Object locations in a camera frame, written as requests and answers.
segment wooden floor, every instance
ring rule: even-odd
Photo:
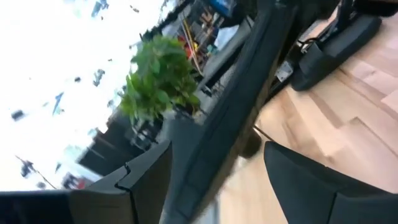
[[[280,92],[257,125],[284,146],[397,193],[398,16],[384,20],[367,46],[311,91]],[[287,223],[262,153],[225,183],[220,216],[221,224]]]

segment green plant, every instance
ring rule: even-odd
[[[153,120],[176,105],[199,108],[192,65],[177,39],[156,36],[144,42],[131,63],[136,63],[137,70],[126,77],[121,102],[121,109],[130,117]]]

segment potted plant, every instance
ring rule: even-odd
[[[137,70],[126,77],[121,102],[130,118],[154,121],[167,110],[189,108],[185,112],[192,115],[200,108],[193,67],[177,39],[158,35],[144,42],[131,63]]]

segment leaves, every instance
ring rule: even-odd
[[[144,42],[131,63],[137,70],[126,77],[121,102],[121,109],[131,118],[152,120],[173,105],[200,106],[194,95],[197,83],[190,74],[192,64],[177,39],[157,36]]]

